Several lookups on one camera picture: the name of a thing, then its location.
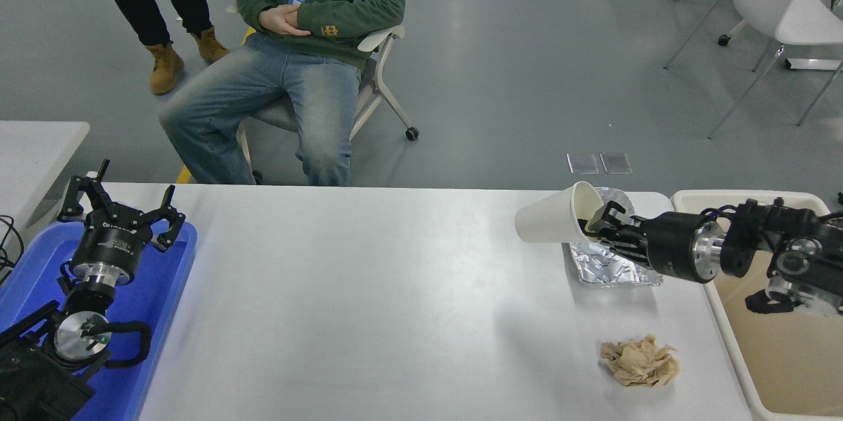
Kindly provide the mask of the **person's right hand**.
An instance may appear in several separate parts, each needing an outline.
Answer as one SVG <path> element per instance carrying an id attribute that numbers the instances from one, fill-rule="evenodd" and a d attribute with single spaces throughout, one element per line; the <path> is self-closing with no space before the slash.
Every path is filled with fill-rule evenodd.
<path id="1" fill-rule="evenodd" d="M 284 24 L 282 13 L 278 9 L 278 6 L 273 7 L 273 9 L 266 9 L 265 11 L 259 13 L 258 22 L 263 30 L 280 34 L 280 36 L 310 36 L 310 34 L 312 34 L 310 31 L 295 30 L 295 28 L 290 28 Z"/>

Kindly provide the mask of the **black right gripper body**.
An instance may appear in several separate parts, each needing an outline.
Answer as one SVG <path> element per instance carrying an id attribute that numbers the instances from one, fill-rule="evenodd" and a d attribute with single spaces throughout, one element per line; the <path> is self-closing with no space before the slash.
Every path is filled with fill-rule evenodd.
<path id="1" fill-rule="evenodd" d="M 691 213 L 668 211 L 642 223 L 647 241 L 645 253 L 651 268 L 662 275 L 690 282 L 706 283 L 696 268 L 693 245 L 696 234 L 708 218 Z"/>

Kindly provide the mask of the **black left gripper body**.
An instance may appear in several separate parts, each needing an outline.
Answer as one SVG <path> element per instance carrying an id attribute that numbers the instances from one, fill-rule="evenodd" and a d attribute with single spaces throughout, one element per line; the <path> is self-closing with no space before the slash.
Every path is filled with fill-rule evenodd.
<path id="1" fill-rule="evenodd" d="M 120 215 L 88 213 L 86 229 L 71 259 L 76 278 L 105 275 L 107 278 L 135 278 L 146 244 L 151 240 L 151 224 L 144 213 Z"/>

